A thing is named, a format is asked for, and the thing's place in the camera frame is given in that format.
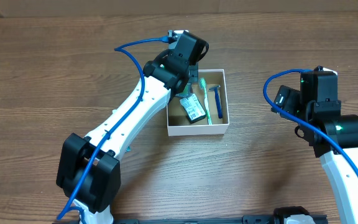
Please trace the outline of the green white toothbrush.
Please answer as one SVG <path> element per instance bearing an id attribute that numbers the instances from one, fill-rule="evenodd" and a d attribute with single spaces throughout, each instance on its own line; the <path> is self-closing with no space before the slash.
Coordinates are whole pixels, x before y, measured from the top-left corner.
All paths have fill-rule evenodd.
<path id="1" fill-rule="evenodd" d="M 206 116 L 208 119 L 208 124 L 212 125 L 212 119 L 211 119 L 211 115 L 209 112 L 209 103 L 208 103 L 208 91 L 206 89 L 206 80 L 204 78 L 200 78 L 198 81 L 199 87 L 200 89 L 203 91 L 204 94 L 204 106 L 205 106 L 205 110 L 206 110 Z"/>

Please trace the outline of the blue disposable razor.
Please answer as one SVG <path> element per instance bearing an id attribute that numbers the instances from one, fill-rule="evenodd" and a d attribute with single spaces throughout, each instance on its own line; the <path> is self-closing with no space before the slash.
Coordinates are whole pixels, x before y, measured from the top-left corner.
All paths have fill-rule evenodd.
<path id="1" fill-rule="evenodd" d="M 216 107 L 217 107 L 217 112 L 218 112 L 218 118 L 222 119 L 223 111 L 222 111 L 222 106 L 221 106 L 221 100 L 220 100 L 219 93 L 218 93 L 219 89 L 220 89 L 220 85 L 216 85 L 216 86 L 212 86 L 211 88 L 209 88 L 209 91 L 214 92 L 214 97 L 215 97 L 215 102 L 216 102 Z"/>

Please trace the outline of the green white floss packet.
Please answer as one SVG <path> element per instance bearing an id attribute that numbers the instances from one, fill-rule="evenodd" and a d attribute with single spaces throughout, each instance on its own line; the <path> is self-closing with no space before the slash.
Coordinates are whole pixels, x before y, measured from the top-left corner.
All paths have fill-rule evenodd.
<path id="1" fill-rule="evenodd" d="M 205 119 L 206 112 L 201 105 L 198 97 L 192 93 L 186 98 L 180 99 L 180 104 L 187 114 L 187 118 L 191 124 Z"/>

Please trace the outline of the white cardboard box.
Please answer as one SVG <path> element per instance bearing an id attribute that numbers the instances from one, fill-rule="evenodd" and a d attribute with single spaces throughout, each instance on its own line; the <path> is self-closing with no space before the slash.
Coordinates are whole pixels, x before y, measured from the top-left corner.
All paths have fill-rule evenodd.
<path id="1" fill-rule="evenodd" d="M 224 134 L 230 124 L 224 70 L 199 70 L 198 77 L 206 80 L 207 89 L 217 85 L 220 86 L 218 95 L 223 117 L 218 118 L 214 91 L 207 91 L 209 112 L 212 119 L 211 125 L 208 124 L 207 118 L 190 123 L 185 109 L 180 104 L 180 99 L 175 97 L 167 106 L 167 130 L 169 136 Z"/>

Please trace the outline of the clear soap pump bottle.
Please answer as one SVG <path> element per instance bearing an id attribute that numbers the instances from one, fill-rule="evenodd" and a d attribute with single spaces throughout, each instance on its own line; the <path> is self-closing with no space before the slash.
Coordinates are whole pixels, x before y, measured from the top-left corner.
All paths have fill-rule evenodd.
<path id="1" fill-rule="evenodd" d="M 186 89 L 183 90 L 183 92 L 177 94 L 177 97 L 179 98 L 188 98 L 193 94 L 193 90 L 192 89 Z"/>

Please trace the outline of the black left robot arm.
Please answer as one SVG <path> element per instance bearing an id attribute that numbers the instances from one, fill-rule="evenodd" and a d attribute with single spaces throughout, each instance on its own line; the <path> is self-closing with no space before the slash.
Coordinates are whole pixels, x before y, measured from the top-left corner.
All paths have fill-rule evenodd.
<path id="1" fill-rule="evenodd" d="M 61 220 L 77 211 L 80 223 L 112 223 L 110 204 L 121 186 L 121 160 L 126 149 L 160 110 L 183 91 L 189 71 L 205 55 L 167 49 L 138 69 L 140 79 L 128 98 L 107 120 L 81 137 L 70 134 L 63 142 L 56 184 L 68 201 L 57 215 Z"/>

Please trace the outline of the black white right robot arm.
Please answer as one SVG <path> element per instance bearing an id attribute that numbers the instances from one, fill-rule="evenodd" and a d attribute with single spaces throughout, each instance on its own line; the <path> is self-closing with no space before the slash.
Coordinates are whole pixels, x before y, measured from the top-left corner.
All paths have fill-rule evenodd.
<path id="1" fill-rule="evenodd" d="M 358 116 L 342 115 L 335 87 L 282 85 L 269 100 L 274 113 L 297 123 L 328 176 L 340 219 L 358 223 Z"/>

